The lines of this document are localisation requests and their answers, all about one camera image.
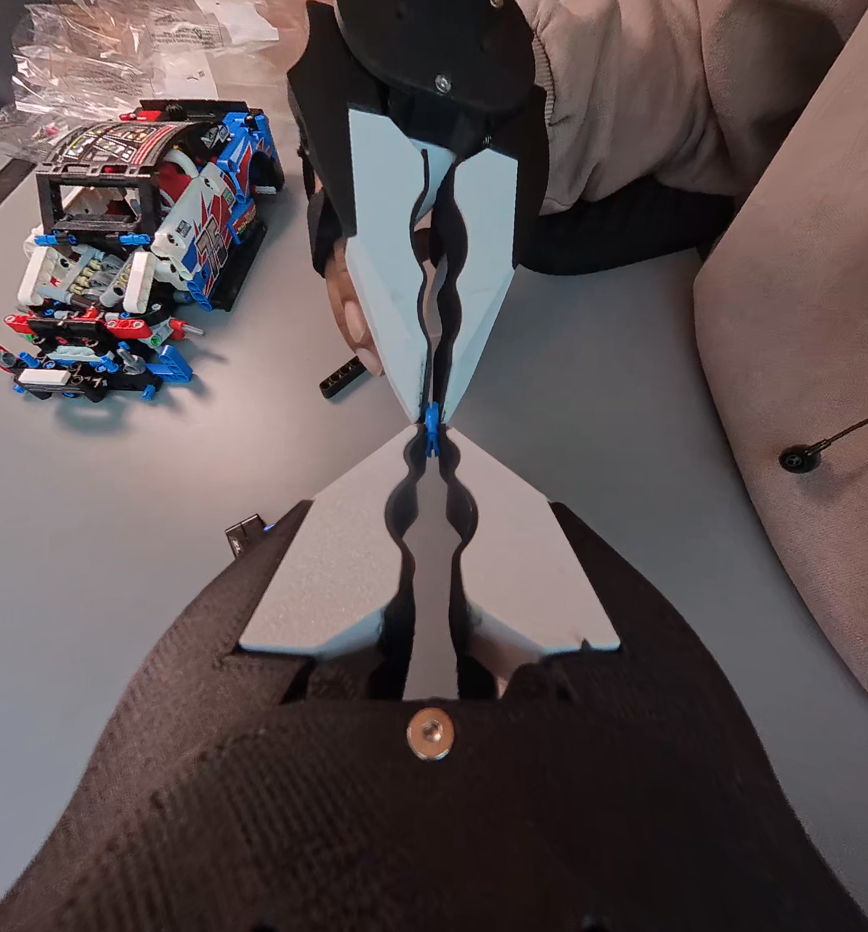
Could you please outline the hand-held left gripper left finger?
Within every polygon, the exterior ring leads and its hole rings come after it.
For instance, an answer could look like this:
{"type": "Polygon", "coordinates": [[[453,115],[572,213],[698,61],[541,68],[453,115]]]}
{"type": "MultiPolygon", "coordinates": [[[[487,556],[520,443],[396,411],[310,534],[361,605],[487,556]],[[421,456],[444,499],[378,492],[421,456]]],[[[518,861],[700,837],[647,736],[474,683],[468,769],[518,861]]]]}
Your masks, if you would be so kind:
{"type": "Polygon", "coordinates": [[[426,431],[414,424],[311,501],[238,646],[246,653],[378,662],[404,682],[416,633],[416,560],[426,431]]]}

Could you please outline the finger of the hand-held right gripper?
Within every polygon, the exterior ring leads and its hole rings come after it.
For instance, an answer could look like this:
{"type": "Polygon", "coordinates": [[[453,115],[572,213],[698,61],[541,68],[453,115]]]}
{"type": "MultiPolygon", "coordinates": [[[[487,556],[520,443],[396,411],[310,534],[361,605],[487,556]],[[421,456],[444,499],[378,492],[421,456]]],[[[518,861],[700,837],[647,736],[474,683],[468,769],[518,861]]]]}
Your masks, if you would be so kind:
{"type": "Polygon", "coordinates": [[[424,414],[431,364],[415,229],[431,211],[453,153],[355,108],[348,129],[356,234],[347,242],[347,269],[389,384],[413,423],[424,414]]]}
{"type": "Polygon", "coordinates": [[[435,284],[440,343],[434,401],[448,423],[484,351],[513,276],[518,163],[492,149],[449,169],[434,205],[443,250],[435,284]]]}

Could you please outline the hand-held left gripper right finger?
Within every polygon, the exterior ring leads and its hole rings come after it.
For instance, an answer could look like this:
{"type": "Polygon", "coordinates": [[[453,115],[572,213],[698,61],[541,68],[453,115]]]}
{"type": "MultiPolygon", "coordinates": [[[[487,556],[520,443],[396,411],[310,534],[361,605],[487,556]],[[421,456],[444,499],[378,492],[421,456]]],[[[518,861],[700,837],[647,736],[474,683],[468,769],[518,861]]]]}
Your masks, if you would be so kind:
{"type": "Polygon", "coordinates": [[[523,665],[619,636],[547,497],[454,428],[440,440],[451,561],[449,622],[458,658],[498,686],[523,665]]]}

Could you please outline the black Lego beam subassembly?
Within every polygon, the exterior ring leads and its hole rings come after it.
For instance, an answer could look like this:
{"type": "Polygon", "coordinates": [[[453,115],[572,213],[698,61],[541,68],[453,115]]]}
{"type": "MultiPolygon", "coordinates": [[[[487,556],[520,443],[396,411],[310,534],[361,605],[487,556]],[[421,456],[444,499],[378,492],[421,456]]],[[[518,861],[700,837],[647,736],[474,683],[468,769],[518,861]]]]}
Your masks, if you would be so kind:
{"type": "Polygon", "coordinates": [[[227,528],[224,534],[234,559],[261,542],[274,526],[267,524],[259,514],[253,514],[227,528]]]}

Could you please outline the black five hole beam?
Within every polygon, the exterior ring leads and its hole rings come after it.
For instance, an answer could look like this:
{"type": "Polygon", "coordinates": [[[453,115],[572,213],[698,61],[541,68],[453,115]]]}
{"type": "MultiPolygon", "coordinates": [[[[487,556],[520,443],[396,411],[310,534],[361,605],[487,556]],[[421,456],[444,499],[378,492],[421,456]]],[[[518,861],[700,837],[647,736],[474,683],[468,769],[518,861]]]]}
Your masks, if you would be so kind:
{"type": "Polygon", "coordinates": [[[367,372],[365,364],[358,356],[354,356],[320,381],[320,393],[324,399],[332,400],[367,372]]]}

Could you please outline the person's right forearm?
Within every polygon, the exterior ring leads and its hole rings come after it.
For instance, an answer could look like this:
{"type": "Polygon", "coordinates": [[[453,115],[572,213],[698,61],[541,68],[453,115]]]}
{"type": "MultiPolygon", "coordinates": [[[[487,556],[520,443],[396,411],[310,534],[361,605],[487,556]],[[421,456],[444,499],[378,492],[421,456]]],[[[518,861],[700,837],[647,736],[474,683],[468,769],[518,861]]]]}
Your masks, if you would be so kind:
{"type": "Polygon", "coordinates": [[[652,176],[743,200],[868,1],[524,1],[545,89],[543,215],[652,176]]]}

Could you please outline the grey desk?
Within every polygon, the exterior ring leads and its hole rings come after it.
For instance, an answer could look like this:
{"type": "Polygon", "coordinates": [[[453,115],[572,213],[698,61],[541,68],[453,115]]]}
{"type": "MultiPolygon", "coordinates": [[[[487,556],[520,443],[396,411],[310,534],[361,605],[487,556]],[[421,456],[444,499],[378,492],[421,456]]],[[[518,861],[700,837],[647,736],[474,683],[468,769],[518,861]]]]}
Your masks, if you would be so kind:
{"type": "Polygon", "coordinates": [[[0,930],[868,930],[708,649],[554,510],[623,644],[448,705],[444,763],[355,676],[233,652],[282,520],[147,657],[0,930]]]}

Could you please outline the person's right hand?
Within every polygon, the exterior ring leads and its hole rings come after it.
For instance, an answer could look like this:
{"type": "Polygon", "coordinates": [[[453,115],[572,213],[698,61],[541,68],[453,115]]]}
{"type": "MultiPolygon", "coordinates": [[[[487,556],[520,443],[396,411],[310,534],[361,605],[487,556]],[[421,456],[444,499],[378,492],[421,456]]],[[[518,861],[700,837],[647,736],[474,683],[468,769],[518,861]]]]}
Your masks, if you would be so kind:
{"type": "Polygon", "coordinates": [[[366,370],[375,377],[384,373],[365,313],[347,268],[347,240],[337,239],[324,266],[324,281],[336,325],[366,370]]]}

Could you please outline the partly built toy brick car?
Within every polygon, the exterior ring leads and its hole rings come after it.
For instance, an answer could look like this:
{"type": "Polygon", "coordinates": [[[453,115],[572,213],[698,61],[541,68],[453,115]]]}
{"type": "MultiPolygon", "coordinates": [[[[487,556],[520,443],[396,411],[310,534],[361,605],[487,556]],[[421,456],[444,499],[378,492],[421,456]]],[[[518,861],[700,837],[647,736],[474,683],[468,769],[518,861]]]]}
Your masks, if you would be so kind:
{"type": "Polygon", "coordinates": [[[231,311],[263,244],[258,197],[285,176],[265,111],[242,100],[142,100],[55,135],[34,173],[41,222],[0,343],[19,394],[150,402],[194,376],[184,307],[231,311]]]}

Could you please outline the clear plastic parts bag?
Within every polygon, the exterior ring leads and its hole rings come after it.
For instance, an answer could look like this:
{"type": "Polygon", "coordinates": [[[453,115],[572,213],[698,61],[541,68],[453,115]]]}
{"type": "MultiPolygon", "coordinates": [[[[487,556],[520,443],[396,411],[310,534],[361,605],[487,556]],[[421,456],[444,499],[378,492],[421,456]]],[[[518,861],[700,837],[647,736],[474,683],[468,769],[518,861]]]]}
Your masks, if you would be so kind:
{"type": "Polygon", "coordinates": [[[288,2],[1,2],[0,148],[14,154],[140,98],[277,86],[288,2]]]}

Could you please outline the black sweatshirt drawstring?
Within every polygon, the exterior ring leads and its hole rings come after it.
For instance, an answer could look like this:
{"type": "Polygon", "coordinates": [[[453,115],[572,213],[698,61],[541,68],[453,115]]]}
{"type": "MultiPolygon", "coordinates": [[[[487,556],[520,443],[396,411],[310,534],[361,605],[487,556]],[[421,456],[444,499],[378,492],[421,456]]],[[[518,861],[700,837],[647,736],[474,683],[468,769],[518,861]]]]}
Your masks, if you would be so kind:
{"type": "Polygon", "coordinates": [[[868,416],[811,444],[790,446],[781,451],[778,456],[778,463],[783,470],[792,474],[813,472],[819,467],[826,449],[867,426],[868,416]]]}

